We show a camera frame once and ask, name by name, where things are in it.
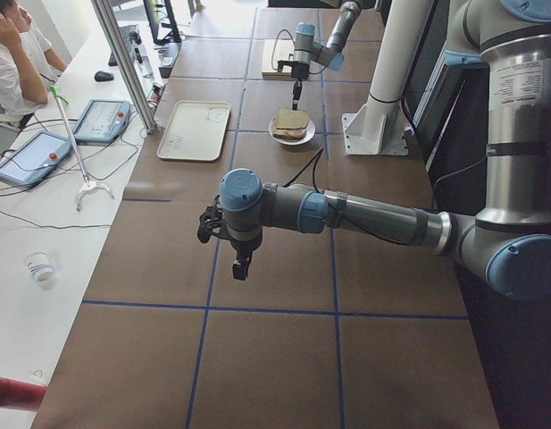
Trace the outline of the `white round plate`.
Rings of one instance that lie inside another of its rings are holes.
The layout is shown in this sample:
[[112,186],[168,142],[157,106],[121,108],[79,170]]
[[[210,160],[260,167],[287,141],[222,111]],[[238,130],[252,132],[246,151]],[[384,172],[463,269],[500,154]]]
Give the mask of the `white round plate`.
[[315,135],[315,124],[312,120],[310,120],[308,122],[307,127],[305,128],[305,133],[303,134],[301,139],[283,139],[280,137],[276,137],[274,134],[275,122],[276,122],[276,119],[273,118],[269,124],[269,128],[268,128],[269,134],[275,141],[283,145],[287,145],[287,146],[303,145],[311,141]]

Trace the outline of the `wooden cutting board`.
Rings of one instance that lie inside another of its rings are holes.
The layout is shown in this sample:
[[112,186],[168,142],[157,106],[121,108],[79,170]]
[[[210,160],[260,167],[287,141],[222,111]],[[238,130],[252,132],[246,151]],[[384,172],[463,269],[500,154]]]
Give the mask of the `wooden cutting board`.
[[279,61],[292,61],[294,42],[291,39],[265,39],[263,42],[261,75],[265,80],[292,80],[292,68]]

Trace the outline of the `cream bear serving tray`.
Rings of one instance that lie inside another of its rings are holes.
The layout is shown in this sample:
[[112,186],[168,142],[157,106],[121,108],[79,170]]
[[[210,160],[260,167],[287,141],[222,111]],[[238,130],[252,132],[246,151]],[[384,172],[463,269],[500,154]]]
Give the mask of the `cream bear serving tray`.
[[180,100],[171,112],[158,158],[166,161],[213,162],[221,155],[231,105],[218,101]]

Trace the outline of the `black monitor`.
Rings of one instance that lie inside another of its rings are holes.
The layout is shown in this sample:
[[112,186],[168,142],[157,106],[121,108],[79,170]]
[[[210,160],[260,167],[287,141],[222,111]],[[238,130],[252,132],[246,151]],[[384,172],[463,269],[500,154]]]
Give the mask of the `black monitor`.
[[153,42],[158,46],[182,41],[170,0],[144,0]]

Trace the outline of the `black keyboard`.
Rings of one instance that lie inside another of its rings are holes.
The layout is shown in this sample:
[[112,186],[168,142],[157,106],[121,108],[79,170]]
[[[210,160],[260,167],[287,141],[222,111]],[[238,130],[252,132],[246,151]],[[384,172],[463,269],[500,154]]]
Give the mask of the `black keyboard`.
[[135,41],[139,37],[139,27],[136,24],[119,27],[122,42],[131,60],[134,60]]

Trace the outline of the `far blue teach pendant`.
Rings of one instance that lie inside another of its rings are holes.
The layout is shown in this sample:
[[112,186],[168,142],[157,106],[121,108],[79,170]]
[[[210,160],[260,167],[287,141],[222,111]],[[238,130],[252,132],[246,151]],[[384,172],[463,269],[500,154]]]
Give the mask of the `far blue teach pendant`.
[[73,135],[80,145],[108,146],[124,131],[130,114],[128,101],[91,99],[78,119]]

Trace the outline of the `blue teach pendant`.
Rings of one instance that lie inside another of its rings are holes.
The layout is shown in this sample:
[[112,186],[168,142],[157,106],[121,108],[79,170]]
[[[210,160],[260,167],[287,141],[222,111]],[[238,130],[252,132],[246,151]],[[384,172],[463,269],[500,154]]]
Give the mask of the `blue teach pendant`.
[[71,152],[65,137],[39,131],[0,163],[0,180],[17,187],[40,183]]
[[73,135],[80,145],[108,146],[124,131],[130,114],[128,101],[91,99],[78,119]]

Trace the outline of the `black computer mouse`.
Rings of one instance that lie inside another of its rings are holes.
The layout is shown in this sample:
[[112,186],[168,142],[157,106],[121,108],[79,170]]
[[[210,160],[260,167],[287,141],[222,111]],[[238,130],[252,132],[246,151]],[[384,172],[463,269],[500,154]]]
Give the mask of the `black computer mouse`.
[[94,75],[94,80],[96,82],[107,82],[114,79],[113,74],[108,71],[97,71]]

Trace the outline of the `paper cup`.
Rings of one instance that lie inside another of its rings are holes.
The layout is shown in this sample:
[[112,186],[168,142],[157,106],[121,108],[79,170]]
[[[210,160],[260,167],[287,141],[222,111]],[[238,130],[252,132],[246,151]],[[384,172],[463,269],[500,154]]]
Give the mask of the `paper cup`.
[[35,252],[26,256],[24,264],[37,282],[45,282],[54,274],[54,269],[44,252]]

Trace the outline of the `near blue teach pendant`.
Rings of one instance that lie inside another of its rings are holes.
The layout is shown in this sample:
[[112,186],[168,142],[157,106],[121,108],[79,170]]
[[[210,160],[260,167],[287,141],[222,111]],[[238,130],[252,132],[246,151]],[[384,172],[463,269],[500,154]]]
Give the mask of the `near blue teach pendant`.
[[71,152],[65,137],[39,131],[0,163],[0,180],[17,187],[40,183]]

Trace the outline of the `red cylinder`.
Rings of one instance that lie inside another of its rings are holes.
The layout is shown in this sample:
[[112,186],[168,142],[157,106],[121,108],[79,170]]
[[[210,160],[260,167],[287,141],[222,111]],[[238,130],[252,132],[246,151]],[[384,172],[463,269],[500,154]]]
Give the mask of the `red cylinder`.
[[37,411],[46,395],[46,387],[0,377],[0,408]]

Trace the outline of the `person in white shirt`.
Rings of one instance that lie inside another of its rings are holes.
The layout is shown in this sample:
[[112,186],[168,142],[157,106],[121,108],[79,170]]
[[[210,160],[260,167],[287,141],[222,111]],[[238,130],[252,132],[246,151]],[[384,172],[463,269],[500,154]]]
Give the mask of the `person in white shirt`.
[[36,112],[66,67],[27,10],[0,1],[0,114]]

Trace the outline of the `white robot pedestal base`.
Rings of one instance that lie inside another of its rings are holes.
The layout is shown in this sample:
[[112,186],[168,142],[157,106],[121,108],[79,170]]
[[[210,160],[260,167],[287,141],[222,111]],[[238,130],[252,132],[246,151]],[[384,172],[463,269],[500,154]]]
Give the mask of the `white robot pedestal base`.
[[433,0],[391,3],[367,101],[342,116],[347,154],[408,154],[401,101],[433,6]]

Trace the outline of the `aluminium frame post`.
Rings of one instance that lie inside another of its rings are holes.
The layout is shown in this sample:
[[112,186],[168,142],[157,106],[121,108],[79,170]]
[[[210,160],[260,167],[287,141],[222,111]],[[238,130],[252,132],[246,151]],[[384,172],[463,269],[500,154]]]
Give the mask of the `aluminium frame post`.
[[109,2],[105,0],[92,0],[91,4],[108,45],[114,53],[124,84],[144,125],[146,134],[153,134],[157,130],[157,123],[146,100],[145,92],[141,86],[133,62],[129,58],[129,52],[125,47],[118,22],[113,15],[113,9]]

